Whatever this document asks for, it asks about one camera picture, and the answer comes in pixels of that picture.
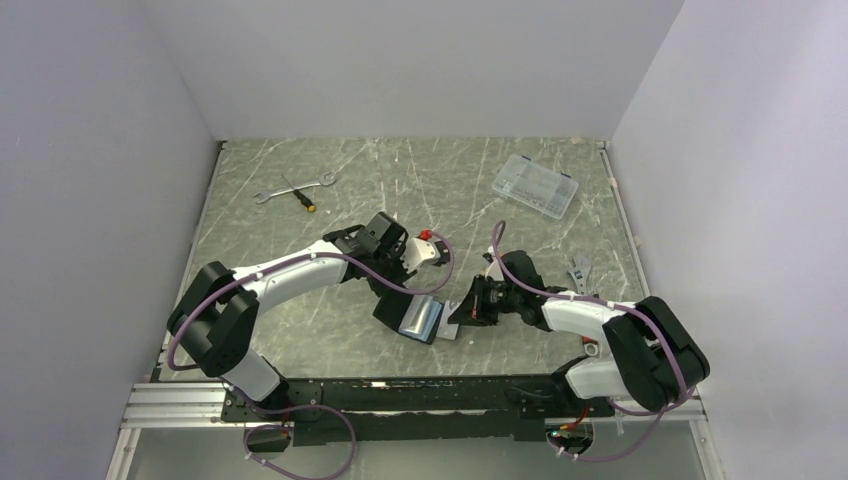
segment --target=gray marble surface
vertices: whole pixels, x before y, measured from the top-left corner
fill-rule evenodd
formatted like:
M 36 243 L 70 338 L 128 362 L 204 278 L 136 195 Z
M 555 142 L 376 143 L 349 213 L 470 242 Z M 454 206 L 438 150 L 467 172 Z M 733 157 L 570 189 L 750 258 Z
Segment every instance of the gray marble surface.
M 580 183 L 562 220 L 499 198 L 492 182 L 511 154 L 566 172 Z M 306 212 L 290 195 L 257 205 L 252 195 L 336 172 L 332 187 L 307 193 Z M 485 266 L 481 254 L 496 221 L 507 220 L 503 251 L 526 250 L 547 285 L 574 288 L 566 273 L 578 253 L 593 262 L 590 284 L 603 298 L 642 298 L 621 217 L 594 142 L 578 138 L 308 138 L 230 141 L 190 277 L 213 260 L 233 268 L 305 248 L 329 231 L 367 223 L 378 211 L 411 233 L 432 228 L 457 253 L 453 279 L 437 294 L 461 300 Z M 427 268 L 411 287 L 433 285 L 445 270 Z M 582 353 L 579 337 L 526 326 L 502 315 L 495 327 L 461 327 L 456 340 L 424 345 L 371 316 L 376 297 L 366 282 L 312 291 L 257 321 L 253 348 L 288 377 L 498 375 L 549 373 Z M 181 353 L 179 359 L 185 361 Z M 199 371 L 163 371 L 189 379 Z

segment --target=black mounting plate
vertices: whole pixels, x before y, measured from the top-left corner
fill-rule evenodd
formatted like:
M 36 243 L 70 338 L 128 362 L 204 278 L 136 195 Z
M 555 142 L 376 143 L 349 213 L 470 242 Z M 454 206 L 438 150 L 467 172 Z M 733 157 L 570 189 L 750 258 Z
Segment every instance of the black mounting plate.
M 322 403 L 322 389 L 320 383 L 315 382 L 289 382 L 289 398 L 292 405 L 309 405 L 310 403 Z M 294 422 L 315 422 L 321 416 L 321 410 L 309 409 L 292 412 L 289 416 Z M 240 396 L 233 392 L 227 392 L 224 397 L 224 408 L 221 410 L 221 421 L 224 423 L 242 422 L 273 422 L 279 421 L 280 417 L 262 416 L 247 406 Z

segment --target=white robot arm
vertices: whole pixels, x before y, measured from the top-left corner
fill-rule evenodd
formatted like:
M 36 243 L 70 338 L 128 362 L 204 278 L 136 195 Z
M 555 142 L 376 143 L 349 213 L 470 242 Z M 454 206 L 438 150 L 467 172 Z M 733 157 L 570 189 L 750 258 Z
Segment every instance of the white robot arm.
M 262 408 L 281 408 L 288 403 L 285 378 L 250 348 L 256 319 L 310 290 L 374 273 L 384 282 L 402 285 L 420 267 L 448 262 L 450 252 L 444 241 L 430 241 L 426 231 L 420 237 L 424 238 L 410 237 L 381 212 L 368 225 L 331 232 L 304 250 L 267 263 L 230 270 L 212 262 L 189 285 L 168 320 L 168 329 L 207 376 L 223 378 Z M 378 320 L 401 335 L 433 342 L 436 324 L 443 320 L 441 303 L 411 291 L 397 293 L 372 276 L 368 281 L 381 298 L 374 312 Z M 227 285 L 237 287 L 186 325 L 201 303 Z M 421 311 L 426 312 L 423 319 L 415 315 Z
M 668 305 L 658 297 L 640 302 L 587 303 L 574 300 L 574 292 L 545 287 L 532 260 L 517 250 L 501 257 L 512 276 L 538 291 L 570 296 L 571 300 L 543 297 L 505 278 L 500 262 L 484 255 L 489 267 L 474 277 L 471 289 L 448 322 L 487 326 L 501 313 L 518 313 L 528 325 L 546 332 L 587 337 L 604 345 L 605 355 L 578 357 L 552 375 L 553 394 L 563 404 L 579 404 L 598 397 L 629 397 L 646 410 L 657 412 L 680 398 L 680 387 L 670 360 L 656 336 L 641 319 L 614 308 L 637 310 L 651 319 L 681 369 L 687 389 L 710 372 L 704 354 L 680 324 Z

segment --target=metal frame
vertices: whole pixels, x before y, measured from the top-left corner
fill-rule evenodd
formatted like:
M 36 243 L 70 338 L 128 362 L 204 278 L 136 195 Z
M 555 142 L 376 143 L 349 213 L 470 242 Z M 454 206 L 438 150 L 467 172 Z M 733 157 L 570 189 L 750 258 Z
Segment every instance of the metal frame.
M 174 304 L 179 302 L 179 297 L 188 282 L 188 276 L 191 269 L 191 262 L 194 257 L 197 241 L 200 238 L 200 232 L 203 221 L 206 217 L 209 203 L 211 201 L 212 189 L 215 180 L 223 162 L 219 150 L 218 158 L 215 162 L 215 168 L 210 178 L 209 188 L 206 192 L 206 200 L 203 204 L 195 234 L 189 250 L 189 258 L 186 268 L 183 272 L 183 278 L 180 284 L 180 290 L 177 294 L 177 299 Z M 618 191 L 618 185 L 613 176 L 612 167 L 610 165 L 607 149 L 609 142 L 598 142 L 597 150 L 604 163 L 607 175 L 611 179 L 610 189 L 613 192 L 616 206 L 621 214 L 622 224 L 625 229 L 625 234 L 630 245 L 630 249 L 636 264 L 636 270 L 639 276 L 639 282 L 645 295 L 650 295 L 647 280 L 642 269 L 639 254 L 636 249 L 636 244 L 633 239 L 630 226 L 627 222 L 627 216 L 624 211 L 624 206 L 621 201 L 621 195 Z M 165 334 L 162 344 L 162 351 L 158 357 L 157 368 L 154 371 L 154 381 L 158 375 L 158 370 L 164 363 L 164 355 L 171 341 L 170 333 Z M 124 480 L 129 474 L 130 466 L 135 454 L 136 446 L 142 429 L 145 428 L 246 428 L 260 425 L 257 422 L 245 423 L 230 423 L 221 421 L 221 413 L 223 410 L 224 399 L 227 390 L 221 382 L 158 382 L 158 383 L 139 383 L 135 384 L 127 402 L 127 407 L 124 412 L 121 426 L 119 430 L 118 440 L 115 451 L 112 455 L 112 461 L 109 465 L 107 480 Z M 634 401 L 623 402 L 623 406 L 633 409 L 638 409 L 638 405 Z M 432 414 L 445 414 L 450 412 L 465 412 L 466 410 L 445 410 L 445 411 L 428 411 Z M 384 411 L 357 411 L 361 414 L 387 414 L 387 413 L 402 413 L 401 411 L 384 412 Z M 652 420 L 653 417 L 634 417 L 628 415 L 615 417 L 595 417 L 593 422 L 646 422 Z M 556 425 L 573 421 L 573 418 L 548 418 L 545 423 L 548 425 Z M 703 404 L 700 397 L 695 396 L 690 401 L 683 404 L 681 407 L 667 413 L 663 417 L 664 422 L 689 422 L 692 430 L 692 435 L 695 440 L 698 456 L 701 460 L 704 469 L 704 476 L 707 480 L 724 480 L 724 471 L 718 458 L 715 449 L 715 444 L 712 440 L 712 435 L 709 431 L 707 417 L 703 410 Z
M 250 428 L 268 422 L 223 422 L 221 412 L 224 406 L 224 398 L 227 389 L 221 382 L 162 382 L 162 383 L 137 383 L 133 385 L 127 408 L 121 420 L 121 431 L 135 432 L 144 428 Z M 622 401 L 621 406 L 640 410 L 639 405 L 633 401 Z M 392 415 L 406 413 L 407 410 L 343 410 L 354 414 Z M 458 413 L 481 413 L 487 410 L 462 409 L 462 410 L 427 410 L 433 415 Z M 686 402 L 679 408 L 668 412 L 663 421 L 669 422 L 706 422 L 706 415 L 699 399 Z M 573 421 L 573 418 L 547 418 L 548 425 L 561 425 Z M 616 417 L 593 417 L 593 422 L 616 422 L 639 423 L 653 420 L 653 417 L 636 417 L 623 415 Z M 131 439 L 119 446 L 123 453 L 128 453 L 125 447 L 132 447 Z

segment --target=small metal part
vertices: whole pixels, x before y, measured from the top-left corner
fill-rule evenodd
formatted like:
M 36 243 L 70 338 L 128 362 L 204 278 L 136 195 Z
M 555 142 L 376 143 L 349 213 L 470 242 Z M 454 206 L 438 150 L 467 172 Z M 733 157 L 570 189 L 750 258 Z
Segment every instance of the small metal part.
M 586 286 L 589 281 L 589 274 L 592 272 L 592 261 L 589 257 L 578 253 L 572 259 L 574 268 L 568 270 L 568 274 L 574 279 L 577 286 L 577 293 L 580 295 L 589 295 L 589 288 Z
M 398 333 L 412 338 L 426 337 L 427 327 L 432 329 L 439 313 L 439 303 L 433 301 L 432 295 L 416 295 L 400 322 Z
M 439 318 L 439 329 L 436 331 L 437 337 L 446 340 L 456 340 L 456 334 L 459 333 L 459 324 L 448 323 L 448 318 L 457 308 L 459 308 L 459 302 L 451 302 L 450 300 L 445 302 L 445 306 L 442 308 L 442 315 Z
M 601 353 L 596 342 L 583 342 L 583 352 L 590 357 L 597 357 Z
M 253 197 L 256 198 L 256 204 L 261 205 L 274 197 L 285 195 L 295 190 L 302 190 L 309 187 L 329 187 L 336 183 L 336 175 L 333 172 L 327 172 L 315 180 L 310 180 L 298 185 L 292 185 L 288 180 L 286 180 L 286 177 L 283 177 L 283 180 L 285 180 L 287 184 L 283 188 L 278 188 L 276 190 L 260 190 L 253 194 Z
M 439 259 L 436 246 L 420 238 L 410 238 L 406 241 L 406 250 L 400 257 L 403 268 L 407 272 L 413 272 L 422 265 L 432 264 Z

